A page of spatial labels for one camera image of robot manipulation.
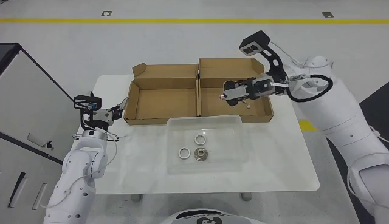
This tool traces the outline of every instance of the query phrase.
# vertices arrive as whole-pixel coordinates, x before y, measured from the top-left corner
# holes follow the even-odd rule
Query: white cable
[[[280,46],[278,46],[277,44],[275,44],[274,42],[270,42],[271,44],[275,45],[277,48],[279,48],[285,55],[287,55],[291,61],[293,62],[293,64],[295,64],[296,66],[299,66],[299,67],[307,67],[307,68],[312,68],[312,69],[315,69],[315,68],[323,68],[323,67],[326,67],[328,65],[331,65],[334,64],[333,61],[331,62],[328,62],[327,64],[325,64],[324,66],[307,66],[307,65],[304,65],[303,63],[299,62],[297,59],[293,58],[293,56],[291,56],[290,54],[286,53],[285,50],[283,50]]]
[[[90,127],[90,126],[88,126],[87,124],[85,124],[85,125],[86,125],[87,127],[91,128],[91,129],[96,130],[95,128]],[[87,176],[89,176],[89,175],[92,177],[92,174],[95,174],[96,172],[99,172],[99,171],[103,170],[103,169],[106,168],[109,164],[112,163],[112,161],[115,159],[116,154],[117,154],[117,143],[116,143],[116,142],[119,140],[119,138],[117,138],[117,139],[115,140],[115,138],[114,138],[112,135],[115,135],[115,136],[117,137],[116,134],[110,133],[110,132],[108,132],[108,131],[106,131],[106,133],[107,133],[108,136],[110,136],[110,137],[113,139],[113,141],[114,141],[114,143],[115,143],[115,155],[114,155],[114,157],[111,159],[111,161],[109,161],[107,164],[105,164],[104,167],[100,168],[99,170],[96,170],[96,171],[94,171],[94,172],[92,172],[92,173],[90,173],[90,174],[86,174],[86,175],[84,175],[84,176],[81,176],[81,177],[79,177],[78,179],[74,180],[74,182],[71,184],[71,186],[69,187],[69,189],[66,189],[66,190],[65,190],[65,192],[64,192],[64,193],[65,193],[65,197],[63,197],[63,199],[62,199],[60,202],[58,202],[58,203],[55,204],[55,205],[50,205],[50,206],[49,206],[49,205],[44,206],[44,205],[40,204],[40,206],[41,206],[42,208],[44,208],[44,209],[49,209],[49,208],[53,208],[53,207],[59,205],[60,203],[62,203],[62,202],[66,199],[66,197],[67,197],[68,195],[71,194],[71,189],[72,189],[73,185],[75,184],[75,182],[77,182],[78,180],[80,180],[80,179],[82,179],[82,178],[85,178],[85,177],[87,177]]]
[[[378,131],[375,130],[375,128],[373,128],[372,126],[369,126],[369,127],[370,127],[370,129],[373,131],[373,134],[374,134],[376,137],[378,137],[378,139],[380,139],[380,140],[382,140],[382,141],[384,141],[384,142],[386,142],[386,143],[389,143],[389,141],[388,141],[387,139],[385,139],[384,137],[382,137],[381,134],[380,134]]]
[[[367,154],[367,155],[364,155],[363,157],[360,157],[358,158],[357,160],[353,161],[353,163],[350,165],[350,167],[348,168],[347,170],[347,188],[350,190],[350,193],[353,194],[353,196],[357,197],[358,199],[360,200],[363,200],[363,201],[366,201],[370,204],[374,204],[374,205],[377,205],[377,206],[380,206],[380,207],[383,207],[383,208],[387,208],[389,209],[389,207],[385,206],[385,205],[380,205],[380,204],[377,204],[376,202],[372,202],[370,200],[367,200],[365,198],[362,198],[360,196],[358,196],[352,189],[351,189],[351,183],[350,183],[350,170],[352,168],[352,166],[359,160],[365,158],[365,157],[368,157],[368,156],[371,156],[371,155],[389,155],[389,153],[383,153],[383,152],[377,152],[377,153],[371,153],[371,154]]]

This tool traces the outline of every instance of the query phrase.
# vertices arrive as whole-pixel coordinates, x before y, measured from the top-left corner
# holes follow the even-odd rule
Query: white table
[[[127,97],[132,75],[103,75],[93,93],[103,108]],[[240,172],[170,175],[166,164],[166,126],[129,126],[115,121],[109,131],[119,137],[118,154],[96,180],[97,194],[169,194],[214,192],[315,191],[319,188],[312,160],[290,99],[271,96],[270,123],[245,123],[249,160]],[[115,146],[108,145],[108,158]]]

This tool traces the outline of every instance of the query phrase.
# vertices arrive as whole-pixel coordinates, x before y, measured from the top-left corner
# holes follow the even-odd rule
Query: white ring
[[[198,141],[197,141],[197,138],[198,138],[198,137],[204,138],[204,142],[202,142],[202,143],[198,142]],[[203,135],[197,135],[197,136],[194,137],[194,142],[195,142],[196,144],[198,144],[199,146],[202,146],[203,144],[205,144],[205,142],[207,142],[207,139],[206,139],[206,137],[203,136]]]
[[[185,156],[185,157],[183,157],[183,156],[181,155],[182,150],[187,150],[187,151],[189,152],[188,155]],[[187,158],[189,158],[189,156],[190,156],[190,150],[189,150],[189,148],[181,148],[181,149],[179,149],[179,150],[178,150],[178,156],[179,156],[181,159],[187,159]]]

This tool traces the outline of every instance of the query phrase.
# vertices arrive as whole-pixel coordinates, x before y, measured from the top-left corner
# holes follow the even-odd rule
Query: table leg
[[[241,198],[243,201],[250,201],[251,200],[251,193],[250,192],[247,192],[247,193],[240,193],[241,194]]]
[[[131,194],[131,200],[134,203],[138,203],[143,199],[143,194]]]

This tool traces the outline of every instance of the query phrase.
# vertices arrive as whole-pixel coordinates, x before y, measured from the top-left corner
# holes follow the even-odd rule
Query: floor
[[[1,18],[149,18],[148,24],[0,23],[0,42],[18,42],[70,95],[86,93],[100,75],[131,73],[141,63],[196,63],[243,56],[243,38],[264,30],[298,59],[323,55],[361,102],[388,82],[388,24],[158,24],[153,18],[389,19],[389,0],[15,0]],[[283,61],[288,58],[280,52]],[[298,118],[304,116],[296,109]],[[159,223],[187,208],[215,208],[266,223],[358,223],[328,143],[304,137],[320,180],[315,192],[98,196],[88,223]]]

